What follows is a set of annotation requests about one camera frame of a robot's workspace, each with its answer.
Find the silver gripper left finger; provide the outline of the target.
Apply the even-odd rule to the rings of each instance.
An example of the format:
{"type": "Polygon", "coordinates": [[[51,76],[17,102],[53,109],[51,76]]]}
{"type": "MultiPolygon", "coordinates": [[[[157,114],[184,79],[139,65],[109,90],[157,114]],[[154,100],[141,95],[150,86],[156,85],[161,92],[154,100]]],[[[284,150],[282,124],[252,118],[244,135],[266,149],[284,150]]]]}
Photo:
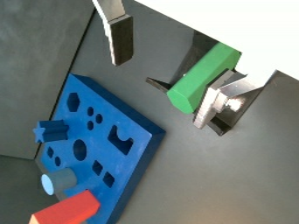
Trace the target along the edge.
{"type": "Polygon", "coordinates": [[[133,18],[126,14],[122,0],[91,0],[102,20],[110,60],[119,66],[133,56],[133,18]]]}

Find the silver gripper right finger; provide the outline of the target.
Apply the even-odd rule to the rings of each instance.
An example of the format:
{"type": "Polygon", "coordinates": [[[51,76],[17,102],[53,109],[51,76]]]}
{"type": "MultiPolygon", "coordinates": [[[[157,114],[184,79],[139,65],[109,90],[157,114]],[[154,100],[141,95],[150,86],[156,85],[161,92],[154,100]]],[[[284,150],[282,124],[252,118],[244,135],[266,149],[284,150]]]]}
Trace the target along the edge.
{"type": "Polygon", "coordinates": [[[225,69],[208,83],[192,123],[201,129],[230,130],[272,78],[225,69]]]}

